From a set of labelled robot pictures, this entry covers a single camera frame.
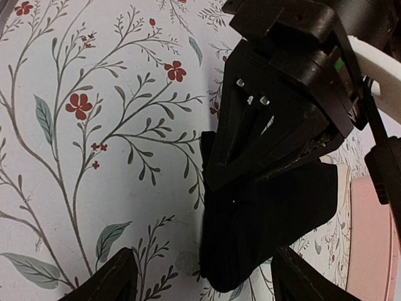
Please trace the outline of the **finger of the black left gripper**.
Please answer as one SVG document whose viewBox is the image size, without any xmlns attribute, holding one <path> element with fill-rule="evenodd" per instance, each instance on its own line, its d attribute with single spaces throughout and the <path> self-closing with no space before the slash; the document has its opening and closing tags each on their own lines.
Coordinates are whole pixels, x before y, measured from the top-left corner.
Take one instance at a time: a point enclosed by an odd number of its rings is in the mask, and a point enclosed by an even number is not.
<svg viewBox="0 0 401 301">
<path fill-rule="evenodd" d="M 272 178 L 339 148 L 313 97 L 273 75 L 242 40 L 224 70 L 219 124 L 204 180 L 212 191 Z"/>
</svg>

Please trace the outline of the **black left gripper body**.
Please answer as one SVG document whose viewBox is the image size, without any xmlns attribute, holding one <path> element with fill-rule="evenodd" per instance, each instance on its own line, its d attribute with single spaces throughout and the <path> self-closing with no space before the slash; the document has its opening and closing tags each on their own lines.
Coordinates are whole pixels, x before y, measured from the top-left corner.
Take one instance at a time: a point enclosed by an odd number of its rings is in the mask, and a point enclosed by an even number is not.
<svg viewBox="0 0 401 301">
<path fill-rule="evenodd" d="M 343 137 L 366 126 L 348 36 L 374 42 L 375 1 L 227 1 L 222 9 L 268 70 L 310 94 Z"/>
</svg>

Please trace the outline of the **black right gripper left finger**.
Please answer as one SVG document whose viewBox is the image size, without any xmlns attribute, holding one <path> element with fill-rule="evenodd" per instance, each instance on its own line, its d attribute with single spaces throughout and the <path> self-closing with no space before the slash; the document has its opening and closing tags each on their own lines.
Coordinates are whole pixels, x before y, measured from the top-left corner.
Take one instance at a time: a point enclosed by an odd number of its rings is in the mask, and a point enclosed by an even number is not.
<svg viewBox="0 0 401 301">
<path fill-rule="evenodd" d="M 122 248 L 79 288 L 60 301 L 134 301 L 138 267 L 132 249 Z"/>
</svg>

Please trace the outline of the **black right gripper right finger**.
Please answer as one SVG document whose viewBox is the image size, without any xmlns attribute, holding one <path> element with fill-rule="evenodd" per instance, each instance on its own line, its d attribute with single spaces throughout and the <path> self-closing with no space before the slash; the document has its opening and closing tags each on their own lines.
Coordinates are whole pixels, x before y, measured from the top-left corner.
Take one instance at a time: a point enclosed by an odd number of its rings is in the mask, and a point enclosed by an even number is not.
<svg viewBox="0 0 401 301">
<path fill-rule="evenodd" d="M 358 300 L 327 280 L 290 247 L 281 247 L 271 262 L 276 300 Z"/>
</svg>

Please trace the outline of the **black underwear beige waistband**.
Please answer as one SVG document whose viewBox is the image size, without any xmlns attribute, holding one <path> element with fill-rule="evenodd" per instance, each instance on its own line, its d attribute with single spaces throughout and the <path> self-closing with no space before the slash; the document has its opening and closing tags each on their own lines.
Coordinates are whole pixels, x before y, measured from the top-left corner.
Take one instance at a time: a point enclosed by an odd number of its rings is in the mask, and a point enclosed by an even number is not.
<svg viewBox="0 0 401 301">
<path fill-rule="evenodd" d="M 317 159 L 267 181 L 217 191 L 205 182 L 201 277 L 230 292 L 279 247 L 329 222 L 338 206 L 338 168 Z"/>
</svg>

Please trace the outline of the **pink divided storage box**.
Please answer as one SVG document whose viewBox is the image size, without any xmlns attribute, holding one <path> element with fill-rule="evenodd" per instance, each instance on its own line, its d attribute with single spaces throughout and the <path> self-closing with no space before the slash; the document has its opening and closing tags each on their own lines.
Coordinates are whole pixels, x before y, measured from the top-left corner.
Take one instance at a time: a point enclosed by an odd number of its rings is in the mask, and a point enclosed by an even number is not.
<svg viewBox="0 0 401 301">
<path fill-rule="evenodd" d="M 351 183 L 351 243 L 347 292 L 360 300 L 396 300 L 400 268 L 397 230 L 370 177 Z"/>
</svg>

